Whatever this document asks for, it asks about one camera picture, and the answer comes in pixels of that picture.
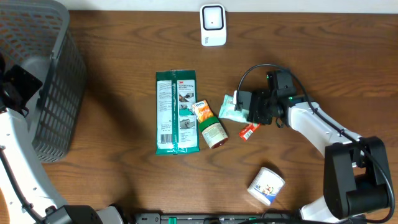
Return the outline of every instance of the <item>wooden table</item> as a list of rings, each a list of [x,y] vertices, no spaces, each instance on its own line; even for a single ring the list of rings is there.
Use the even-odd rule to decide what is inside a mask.
[[[223,147],[207,149],[200,135],[199,153],[155,156],[156,71],[196,70],[198,99],[218,113],[224,95],[259,63],[291,68],[331,117],[380,137],[398,184],[396,15],[228,13],[222,47],[201,46],[198,12],[70,15],[90,77],[69,155],[44,167],[71,204],[261,213],[267,207],[246,189],[262,166],[279,169],[286,181],[271,208],[293,210],[320,197],[322,155],[288,128],[263,126],[243,142],[238,133],[245,125],[223,120],[230,136]],[[253,71],[243,89],[266,87],[266,71]],[[4,202],[0,206],[3,223],[8,217]]]

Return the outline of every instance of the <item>robotic arm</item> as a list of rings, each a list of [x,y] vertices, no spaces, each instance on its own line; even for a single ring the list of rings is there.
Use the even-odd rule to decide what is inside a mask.
[[[38,85],[38,80],[27,71],[21,68],[17,71],[20,71],[15,73],[18,80],[33,79],[34,82],[12,82],[15,79],[3,78],[0,67],[0,188],[11,223],[141,224],[127,221],[123,212],[115,206],[94,211],[89,206],[67,205],[51,184],[27,137],[24,106],[41,84]],[[288,126],[302,133],[325,157],[324,196],[304,206],[300,210],[301,219],[335,223],[388,206],[392,207],[392,213],[395,202],[382,141],[375,137],[362,138],[332,120],[318,104],[308,104],[307,94],[296,94],[292,77],[286,70],[268,73],[268,82],[268,90],[244,94],[238,88],[237,108],[249,110],[248,121],[254,123],[271,124],[272,118],[276,117],[279,127]],[[29,94],[22,94],[23,89],[27,89],[22,86],[32,87]],[[355,177],[353,167],[366,168],[366,173]],[[141,216],[145,217],[142,218],[145,223],[149,223],[148,214],[138,214],[136,220],[140,220]],[[179,216],[181,220],[184,218],[187,224],[206,223],[203,216],[198,218],[201,221]],[[247,220],[235,218],[230,219],[232,224],[233,220]],[[160,224],[170,223],[171,220],[173,223],[175,218],[158,216],[153,223],[158,224],[158,220]],[[269,222],[277,220],[280,218],[270,219]]]

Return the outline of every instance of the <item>basket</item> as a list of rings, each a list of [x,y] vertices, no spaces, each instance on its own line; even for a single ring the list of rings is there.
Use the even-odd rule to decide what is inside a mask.
[[[0,52],[6,70],[19,64],[43,82],[27,103],[29,140],[42,162],[70,148],[87,78],[68,31],[69,13],[51,0],[0,0]]]

